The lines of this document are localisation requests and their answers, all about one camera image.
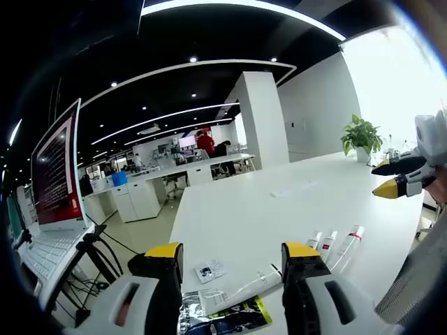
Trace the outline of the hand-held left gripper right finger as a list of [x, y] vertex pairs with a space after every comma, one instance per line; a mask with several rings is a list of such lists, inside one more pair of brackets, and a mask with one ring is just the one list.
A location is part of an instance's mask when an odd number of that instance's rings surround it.
[[369, 297], [326, 267], [310, 246], [281, 245], [282, 305], [289, 334], [390, 334]]

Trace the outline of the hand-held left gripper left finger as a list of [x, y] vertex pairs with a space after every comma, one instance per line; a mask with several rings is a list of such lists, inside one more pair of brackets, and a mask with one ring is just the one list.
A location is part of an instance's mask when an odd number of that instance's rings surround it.
[[184, 245], [156, 246], [128, 262], [93, 303], [90, 314], [65, 334], [179, 334]]

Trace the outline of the person's right hand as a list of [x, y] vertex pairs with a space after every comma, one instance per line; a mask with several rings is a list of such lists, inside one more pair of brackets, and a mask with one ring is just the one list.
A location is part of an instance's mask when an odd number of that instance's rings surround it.
[[425, 190], [432, 196], [438, 204], [446, 204], [447, 202], [447, 181], [446, 175], [438, 175], [436, 179]]

